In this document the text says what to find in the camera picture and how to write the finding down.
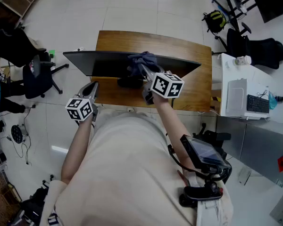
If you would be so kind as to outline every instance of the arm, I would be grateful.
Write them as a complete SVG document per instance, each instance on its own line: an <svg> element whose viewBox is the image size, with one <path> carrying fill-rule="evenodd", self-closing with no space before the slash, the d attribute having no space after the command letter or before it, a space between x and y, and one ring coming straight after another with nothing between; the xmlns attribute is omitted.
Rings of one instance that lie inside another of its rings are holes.
<svg viewBox="0 0 283 226"><path fill-rule="evenodd" d="M180 141L183 135L191 136L190 133L180 121L167 99L153 92L153 102L168 133L179 162L185 167L194 169L195 167Z"/></svg>
<svg viewBox="0 0 283 226"><path fill-rule="evenodd" d="M91 132L92 116L80 122L79 128L68 150L61 171L61 181L69 184L74 174L79 169L87 151Z"/></svg>

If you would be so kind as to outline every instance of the keyboard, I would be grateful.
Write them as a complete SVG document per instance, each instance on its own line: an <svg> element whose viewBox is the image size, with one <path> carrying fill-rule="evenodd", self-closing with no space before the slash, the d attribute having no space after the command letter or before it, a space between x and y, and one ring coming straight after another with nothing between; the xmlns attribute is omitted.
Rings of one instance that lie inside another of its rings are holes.
<svg viewBox="0 0 283 226"><path fill-rule="evenodd" d="M247 95L247 110L252 112L269 113L269 100Z"/></svg>

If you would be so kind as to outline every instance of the handheld screen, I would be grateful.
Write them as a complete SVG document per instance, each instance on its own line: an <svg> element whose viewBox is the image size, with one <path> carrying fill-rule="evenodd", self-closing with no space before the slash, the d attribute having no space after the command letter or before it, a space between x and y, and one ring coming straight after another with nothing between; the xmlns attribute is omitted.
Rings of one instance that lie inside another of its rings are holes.
<svg viewBox="0 0 283 226"><path fill-rule="evenodd" d="M222 164L226 166L222 157L213 146L208 143L195 140L192 137L187 137L187 139L202 163Z"/></svg>

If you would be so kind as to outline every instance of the white cube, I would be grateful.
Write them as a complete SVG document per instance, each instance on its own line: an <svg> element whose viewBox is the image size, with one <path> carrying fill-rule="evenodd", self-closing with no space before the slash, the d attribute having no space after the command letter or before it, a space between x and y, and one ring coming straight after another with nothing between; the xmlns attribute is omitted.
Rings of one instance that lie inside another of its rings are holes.
<svg viewBox="0 0 283 226"><path fill-rule="evenodd" d="M76 121L84 121L88 116L92 115L93 112L89 99L69 99L65 108L70 118Z"/></svg>
<svg viewBox="0 0 283 226"><path fill-rule="evenodd" d="M176 74L155 73L151 90L163 98L178 98L183 85L184 81Z"/></svg>

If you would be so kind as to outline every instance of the gray cloth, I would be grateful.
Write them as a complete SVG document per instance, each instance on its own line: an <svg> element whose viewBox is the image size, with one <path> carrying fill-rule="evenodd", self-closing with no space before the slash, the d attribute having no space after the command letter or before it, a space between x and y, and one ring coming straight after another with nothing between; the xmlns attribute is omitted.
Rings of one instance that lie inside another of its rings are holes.
<svg viewBox="0 0 283 226"><path fill-rule="evenodd" d="M130 72L130 76L140 75L141 71L138 68L139 64L149 67L152 71L160 72L157 66L157 60L154 54L148 51L142 52L137 55L129 55L128 58L132 61L132 64L127 68Z"/></svg>

